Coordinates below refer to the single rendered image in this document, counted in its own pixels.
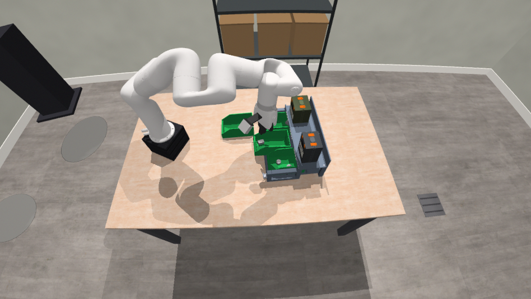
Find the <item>green bin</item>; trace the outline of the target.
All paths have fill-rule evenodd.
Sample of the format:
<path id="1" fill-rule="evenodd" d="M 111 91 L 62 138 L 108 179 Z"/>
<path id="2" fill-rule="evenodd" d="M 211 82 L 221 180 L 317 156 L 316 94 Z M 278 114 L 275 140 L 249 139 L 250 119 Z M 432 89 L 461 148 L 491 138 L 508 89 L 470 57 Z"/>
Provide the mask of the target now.
<path id="1" fill-rule="evenodd" d="M 252 116 L 252 113 L 240 113 L 240 114 L 229 114 L 222 119 L 222 136 L 223 138 L 234 138 L 234 137 L 246 137 L 254 135 L 254 126 L 248 134 L 244 134 L 239 128 L 239 124 L 244 118 L 249 118 Z M 232 128 L 232 129 L 231 129 Z"/>
<path id="2" fill-rule="evenodd" d="M 276 160 L 281 163 L 276 164 Z M 267 156 L 268 170 L 297 168 L 294 148 L 281 148 L 270 152 Z M 290 164 L 291 166 L 287 165 Z"/>
<path id="3" fill-rule="evenodd" d="M 258 144 L 258 140 L 264 140 L 264 144 Z M 264 156 L 268 153 L 281 148 L 290 148 L 290 139 L 288 130 L 266 130 L 264 134 L 257 133 L 253 138 L 254 153 L 256 156 Z"/>
<path id="4" fill-rule="evenodd" d="M 288 135 L 291 135 L 290 128 L 287 124 L 285 124 L 285 121 L 287 121 L 287 114 L 286 112 L 280 112 L 277 114 L 277 124 L 273 126 L 273 130 L 281 130 L 281 129 L 287 129 Z"/>

